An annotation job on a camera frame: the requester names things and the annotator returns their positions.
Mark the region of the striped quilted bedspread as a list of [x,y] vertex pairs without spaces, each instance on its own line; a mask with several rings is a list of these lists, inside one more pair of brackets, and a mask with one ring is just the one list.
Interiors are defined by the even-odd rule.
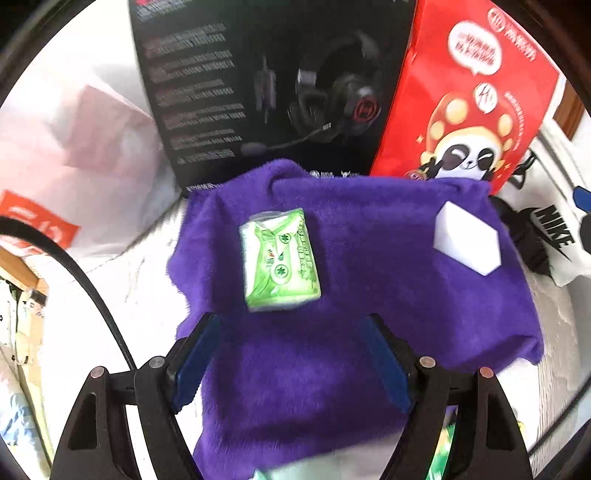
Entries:
[[[80,261],[137,363],[165,353],[173,343],[177,325],[188,313],[185,297],[166,272],[185,209],[185,201],[177,201],[119,256]],[[53,260],[44,259],[43,264],[49,291],[39,355],[42,398],[48,437],[57,445],[91,369],[103,366],[117,373],[127,365],[81,287]],[[533,273],[526,278],[541,320],[545,355],[538,365],[515,361],[500,373],[499,380],[524,424],[525,443],[532,446],[575,395],[589,367],[581,361],[581,316],[571,298],[573,288],[559,288],[552,280]],[[398,439],[391,435],[298,462],[324,460],[359,473],[379,473]]]

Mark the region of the white sponge block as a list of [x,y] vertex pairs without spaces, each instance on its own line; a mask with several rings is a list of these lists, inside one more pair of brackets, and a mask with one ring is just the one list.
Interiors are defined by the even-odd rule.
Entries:
[[502,265],[498,231],[450,201],[436,215],[433,246],[481,276]]

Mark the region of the red panda paper bag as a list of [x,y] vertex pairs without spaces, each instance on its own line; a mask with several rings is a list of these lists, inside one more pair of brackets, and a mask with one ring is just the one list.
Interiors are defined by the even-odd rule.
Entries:
[[556,64],[491,1],[421,1],[370,173],[497,193],[547,116]]

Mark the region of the purple fleece towel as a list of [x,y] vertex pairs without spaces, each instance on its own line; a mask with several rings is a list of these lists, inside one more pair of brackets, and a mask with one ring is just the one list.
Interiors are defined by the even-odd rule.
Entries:
[[[502,265],[488,276],[434,248],[435,218],[448,201],[498,231]],[[239,227],[260,212],[297,208],[322,296],[287,311],[249,312]],[[191,193],[168,274],[189,305],[179,336],[206,312],[221,318],[193,453],[208,479],[249,478],[404,425],[363,340],[370,314],[451,370],[500,370],[544,354],[517,252],[478,181],[315,178],[276,160]]]

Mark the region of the green tissue pack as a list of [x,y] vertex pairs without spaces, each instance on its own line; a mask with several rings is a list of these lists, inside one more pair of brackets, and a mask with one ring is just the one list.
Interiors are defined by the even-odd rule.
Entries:
[[250,312],[290,310],[321,298],[304,210],[260,212],[239,227]]

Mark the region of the white Miniso shopping bag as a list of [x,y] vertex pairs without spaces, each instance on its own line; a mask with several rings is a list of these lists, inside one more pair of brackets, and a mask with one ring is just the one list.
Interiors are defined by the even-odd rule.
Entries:
[[1,108],[1,213],[74,257],[123,252],[179,195],[154,121],[109,89]]

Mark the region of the mint green sock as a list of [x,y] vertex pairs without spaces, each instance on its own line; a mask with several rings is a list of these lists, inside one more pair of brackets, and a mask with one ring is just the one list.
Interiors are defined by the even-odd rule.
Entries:
[[252,480],[346,480],[379,479],[380,473],[356,472],[324,460],[295,462],[270,470],[256,470]]

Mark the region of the black headset box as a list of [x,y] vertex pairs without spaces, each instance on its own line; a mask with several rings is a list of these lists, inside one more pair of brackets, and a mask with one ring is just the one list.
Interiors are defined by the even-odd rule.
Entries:
[[132,1],[145,92],[177,182],[209,189],[274,159],[370,172],[413,1]]

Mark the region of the green label strip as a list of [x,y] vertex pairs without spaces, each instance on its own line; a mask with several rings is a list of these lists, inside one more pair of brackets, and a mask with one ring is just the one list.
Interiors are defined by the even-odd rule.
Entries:
[[443,478],[452,447],[455,427],[455,424],[451,424],[442,429],[436,451],[426,477],[427,480],[441,480]]

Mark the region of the white Nike waist bag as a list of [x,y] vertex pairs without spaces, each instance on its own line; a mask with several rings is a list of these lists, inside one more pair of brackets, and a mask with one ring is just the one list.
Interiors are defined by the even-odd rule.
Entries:
[[545,122],[496,194],[530,271],[565,286],[590,276],[590,157]]

